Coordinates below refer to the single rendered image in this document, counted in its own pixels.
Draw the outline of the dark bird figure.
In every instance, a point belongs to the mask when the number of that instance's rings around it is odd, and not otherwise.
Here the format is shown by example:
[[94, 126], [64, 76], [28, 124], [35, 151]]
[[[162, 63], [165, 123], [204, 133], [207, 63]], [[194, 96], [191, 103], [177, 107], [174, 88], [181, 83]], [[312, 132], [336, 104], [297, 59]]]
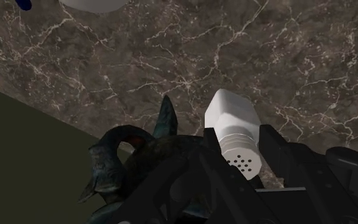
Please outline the dark bird figure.
[[105, 206], [93, 212], [85, 224], [107, 224], [108, 218], [159, 164], [177, 155], [187, 156], [202, 146], [200, 136], [179, 135], [172, 102], [164, 96], [154, 131], [121, 125], [107, 131], [89, 149], [92, 177], [78, 201], [100, 195]]

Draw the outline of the blue object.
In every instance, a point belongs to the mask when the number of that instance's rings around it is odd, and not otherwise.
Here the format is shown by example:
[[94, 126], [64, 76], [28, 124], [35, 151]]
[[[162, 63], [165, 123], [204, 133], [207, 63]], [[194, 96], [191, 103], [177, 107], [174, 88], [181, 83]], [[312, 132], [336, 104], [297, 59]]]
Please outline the blue object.
[[15, 0], [15, 2], [21, 10], [29, 11], [32, 9], [31, 0]]

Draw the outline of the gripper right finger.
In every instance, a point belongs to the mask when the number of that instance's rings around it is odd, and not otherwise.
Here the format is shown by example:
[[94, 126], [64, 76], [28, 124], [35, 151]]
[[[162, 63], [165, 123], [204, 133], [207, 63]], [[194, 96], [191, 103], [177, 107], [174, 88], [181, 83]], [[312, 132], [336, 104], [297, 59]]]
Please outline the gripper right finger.
[[316, 215], [294, 224], [358, 224], [358, 151], [336, 146], [319, 154], [287, 142], [271, 125], [259, 128], [259, 151], [286, 188], [304, 188]]

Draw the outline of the white salt shaker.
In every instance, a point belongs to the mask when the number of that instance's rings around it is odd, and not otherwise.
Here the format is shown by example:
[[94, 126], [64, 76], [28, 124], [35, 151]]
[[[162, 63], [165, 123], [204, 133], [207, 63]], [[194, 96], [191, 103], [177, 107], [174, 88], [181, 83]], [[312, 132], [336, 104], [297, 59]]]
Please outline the white salt shaker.
[[221, 154], [250, 180], [261, 170], [258, 150], [260, 119], [252, 102], [225, 89], [213, 96], [204, 115], [206, 128], [213, 128]]

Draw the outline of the white round dish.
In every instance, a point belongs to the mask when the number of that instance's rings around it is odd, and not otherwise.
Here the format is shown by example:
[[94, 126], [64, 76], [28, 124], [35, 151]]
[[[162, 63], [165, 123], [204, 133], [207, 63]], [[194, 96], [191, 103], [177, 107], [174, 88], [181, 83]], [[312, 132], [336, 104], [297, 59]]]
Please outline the white round dish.
[[59, 0], [62, 4], [90, 13], [109, 13], [126, 5], [129, 0]]

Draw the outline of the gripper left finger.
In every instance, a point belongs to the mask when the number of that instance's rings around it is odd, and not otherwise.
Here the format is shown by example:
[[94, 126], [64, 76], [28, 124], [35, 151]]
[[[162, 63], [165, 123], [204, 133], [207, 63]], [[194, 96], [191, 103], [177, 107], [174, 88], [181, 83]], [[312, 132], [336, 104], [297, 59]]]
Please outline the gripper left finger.
[[219, 151], [214, 129], [206, 128], [203, 147], [189, 157], [161, 163], [115, 211], [109, 224], [175, 224], [197, 195], [211, 215], [204, 224], [277, 224], [277, 217], [240, 171]]

